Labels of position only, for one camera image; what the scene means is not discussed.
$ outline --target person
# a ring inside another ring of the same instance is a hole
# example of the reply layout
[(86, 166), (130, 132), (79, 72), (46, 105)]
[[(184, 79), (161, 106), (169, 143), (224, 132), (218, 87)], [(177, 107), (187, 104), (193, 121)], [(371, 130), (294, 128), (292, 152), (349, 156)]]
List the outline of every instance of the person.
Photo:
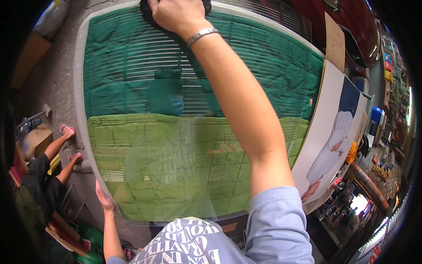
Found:
[(55, 177), (47, 174), (50, 162), (59, 153), (63, 144), (75, 136), (75, 129), (62, 124), (62, 136), (54, 140), (29, 167), (15, 194), (16, 207), (32, 242), (40, 254), (45, 248), (44, 234), (53, 212), (62, 203), (67, 180), (73, 166), (82, 161), (80, 152), (69, 156), (69, 164)]
[(309, 181), (308, 189), (302, 194), (302, 203), (306, 202), (315, 192), (321, 183), (324, 175), (329, 173), (344, 152), (349, 153), (349, 134), (352, 127), (353, 116), (350, 111), (339, 111), (334, 119), (333, 129), (321, 151), (318, 153), (314, 163), (306, 175)]
[[(153, 19), (184, 41), (213, 25), (201, 0), (149, 0)], [(221, 227), (195, 217), (169, 222), (131, 263), (314, 263), (306, 218), (295, 187), (279, 119), (262, 87), (218, 33), (190, 47), (250, 162), (246, 254)], [(98, 185), (104, 209), (104, 257), (126, 263), (114, 219), (115, 205)]]

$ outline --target hand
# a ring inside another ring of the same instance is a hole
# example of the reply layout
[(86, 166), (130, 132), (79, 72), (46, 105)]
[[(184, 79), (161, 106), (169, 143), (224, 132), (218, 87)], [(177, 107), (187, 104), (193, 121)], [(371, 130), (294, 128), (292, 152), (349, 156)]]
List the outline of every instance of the hand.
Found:
[(97, 194), (98, 200), (103, 206), (104, 213), (114, 211), (114, 203), (108, 198), (98, 183), (98, 180), (95, 180), (95, 193)]
[(212, 27), (205, 19), (201, 0), (148, 0), (152, 18), (162, 28), (187, 41), (198, 31)]

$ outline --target printed photo of person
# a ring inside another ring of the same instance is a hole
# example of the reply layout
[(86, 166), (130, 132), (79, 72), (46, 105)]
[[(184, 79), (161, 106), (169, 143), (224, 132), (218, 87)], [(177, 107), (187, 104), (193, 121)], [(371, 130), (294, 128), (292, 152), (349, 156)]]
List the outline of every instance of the printed photo of person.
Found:
[(328, 173), (338, 161), (344, 160), (349, 153), (350, 147), (347, 136), (352, 127), (354, 114), (359, 103), (359, 95), (359, 90), (345, 77), (331, 135), (306, 175), (309, 187), (301, 196), (302, 203), (306, 202), (318, 190), (321, 179), (325, 175), (328, 176)]

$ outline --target tiled floor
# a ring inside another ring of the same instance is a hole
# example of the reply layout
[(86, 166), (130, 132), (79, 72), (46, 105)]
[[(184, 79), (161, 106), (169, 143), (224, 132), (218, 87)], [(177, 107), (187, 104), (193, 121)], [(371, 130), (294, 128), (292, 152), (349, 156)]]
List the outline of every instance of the tiled floor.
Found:
[(360, 157), (357, 159), (357, 164), (369, 178), (376, 184), (378, 189), (384, 194), (385, 198), (393, 198), (397, 192), (397, 187), (400, 187), (401, 184), (401, 174), (402, 169), (396, 163), (394, 168), (390, 173), (390, 177), (384, 182), (375, 172), (372, 171), (374, 163), (372, 162), (372, 157), (375, 156), (378, 160), (381, 159), (384, 149), (381, 147), (373, 147), (368, 155), (365, 157)]

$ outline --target red car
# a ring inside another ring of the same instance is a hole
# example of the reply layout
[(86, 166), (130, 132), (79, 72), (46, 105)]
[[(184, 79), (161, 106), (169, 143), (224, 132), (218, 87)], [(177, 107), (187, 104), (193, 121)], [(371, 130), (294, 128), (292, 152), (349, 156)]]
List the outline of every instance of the red car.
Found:
[(290, 0), (300, 14), (311, 21), (313, 44), (325, 48), (326, 11), (344, 32), (346, 62), (360, 71), (381, 57), (381, 36), (375, 16), (366, 0)]

